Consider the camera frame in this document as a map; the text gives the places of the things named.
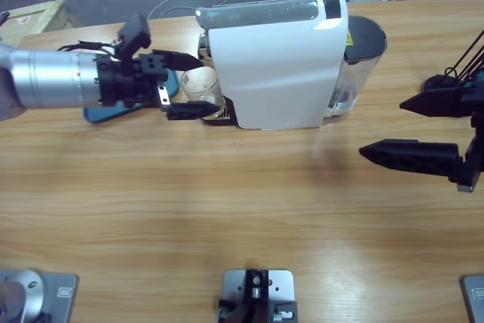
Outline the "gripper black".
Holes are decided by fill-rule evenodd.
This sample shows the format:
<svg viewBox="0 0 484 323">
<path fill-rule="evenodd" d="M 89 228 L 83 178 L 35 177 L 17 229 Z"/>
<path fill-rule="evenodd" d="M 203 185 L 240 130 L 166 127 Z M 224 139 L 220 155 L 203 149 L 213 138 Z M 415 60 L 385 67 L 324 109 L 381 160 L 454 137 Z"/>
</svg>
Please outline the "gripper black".
<svg viewBox="0 0 484 323">
<path fill-rule="evenodd" d="M 106 54 L 96 55 L 102 106 L 114 107 L 121 102 L 127 108 L 136 104 L 159 107 L 159 87 L 169 76 L 169 69 L 189 71 L 203 67 L 203 62 L 188 53 L 156 50 L 137 58 L 114 61 Z M 197 120 L 219 112 L 220 106 L 208 101 L 173 103 L 166 111 L 168 120 Z"/>
<path fill-rule="evenodd" d="M 399 105 L 427 117 L 471 116 L 475 135 L 465 161 L 452 143 L 411 139 L 383 139 L 359 148 L 359 153 L 379 166 L 403 172 L 445 176 L 462 192 L 473 192 L 483 172 L 483 86 L 465 95 L 461 88 L 431 89 Z"/>
</svg>

